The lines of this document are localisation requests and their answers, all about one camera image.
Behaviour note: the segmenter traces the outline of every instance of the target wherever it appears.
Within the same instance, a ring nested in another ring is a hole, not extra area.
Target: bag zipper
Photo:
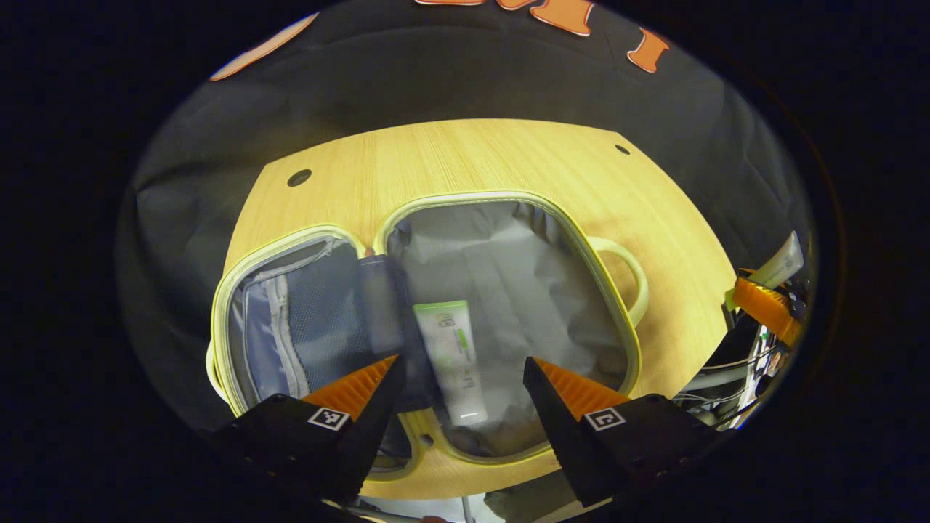
[[[396,208],[388,215],[375,233],[372,249],[376,255],[387,254],[388,236],[393,231],[393,228],[401,220],[415,211],[423,210],[424,208],[501,201],[522,202],[541,208],[562,225],[563,229],[568,232],[569,236],[578,247],[578,251],[580,251],[585,264],[588,266],[588,271],[594,276],[594,281],[597,283],[598,289],[601,290],[601,294],[607,303],[607,308],[610,310],[611,316],[614,318],[617,329],[628,329],[632,332],[635,350],[639,355],[640,346],[639,337],[636,335],[636,327],[630,321],[630,317],[624,308],[620,306],[621,299],[619,291],[614,285],[614,281],[607,274],[607,268],[604,266],[604,263],[601,261],[600,257],[598,257],[594,247],[591,246],[588,237],[581,232],[581,226],[578,225],[567,212],[562,210],[561,207],[540,194],[527,191],[472,191],[468,193],[439,194],[417,198]],[[638,359],[639,363],[642,364],[641,355]],[[634,372],[631,379],[632,388],[636,382],[639,381],[640,365],[633,366],[631,371]]]
[[[218,349],[214,351],[215,365],[219,381],[222,383],[235,380],[224,380],[224,377],[233,375],[233,362],[229,352],[229,307],[232,304],[233,294],[242,283],[246,275],[258,269],[269,260],[288,254],[298,248],[306,247],[308,241],[314,238],[335,236],[349,240],[361,259],[365,256],[365,245],[355,235],[345,229],[331,224],[323,223],[297,230],[289,235],[277,238],[264,246],[245,255],[230,271],[223,276],[217,286],[217,293],[213,297],[210,331],[213,333],[213,343]],[[239,386],[224,386],[226,397],[229,400],[233,414],[241,416],[246,413],[248,406],[242,396]]]

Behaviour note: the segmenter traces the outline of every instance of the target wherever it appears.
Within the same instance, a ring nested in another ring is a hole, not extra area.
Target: white tube
[[[419,303],[413,311],[452,424],[486,421],[468,302]]]
[[[791,231],[788,240],[775,253],[775,256],[759,267],[759,270],[752,273],[748,279],[768,288],[776,288],[788,281],[788,278],[794,276],[802,267],[804,267],[804,255],[801,253],[801,242],[798,241],[798,234]]]

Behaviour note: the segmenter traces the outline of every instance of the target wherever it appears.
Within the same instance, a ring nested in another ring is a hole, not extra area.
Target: orange gripper pad
[[[368,404],[368,400],[371,399],[371,395],[375,394],[381,379],[391,368],[395,359],[397,356],[393,355],[364,369],[358,369],[352,374],[317,389],[309,396],[305,396],[303,401],[345,412],[355,422],[365,409],[365,405]]]
[[[571,411],[576,421],[589,412],[630,401],[628,397],[606,385],[601,385],[584,376],[578,376],[546,360],[537,357],[533,359],[549,378],[549,382],[555,387],[555,392],[559,393],[562,402]]]
[[[733,302],[789,347],[794,346],[801,334],[801,323],[791,317],[788,298],[746,278],[737,278]]]

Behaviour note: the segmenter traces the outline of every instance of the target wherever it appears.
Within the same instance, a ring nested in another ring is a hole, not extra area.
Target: mesh pocket
[[[310,390],[374,363],[352,245],[281,277],[287,281],[290,339]]]

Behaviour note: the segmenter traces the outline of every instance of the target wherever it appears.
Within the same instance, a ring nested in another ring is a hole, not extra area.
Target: black cloth
[[[581,38],[493,2],[351,0],[240,73],[205,80],[153,137],[117,229],[127,330],[171,408],[195,428],[232,417],[204,354],[233,227],[265,164],[325,141],[481,117],[615,130],[682,187],[735,267],[761,265],[791,230],[806,245],[795,166],[739,93],[674,42],[647,74],[626,58],[636,23],[602,7],[588,23]]]

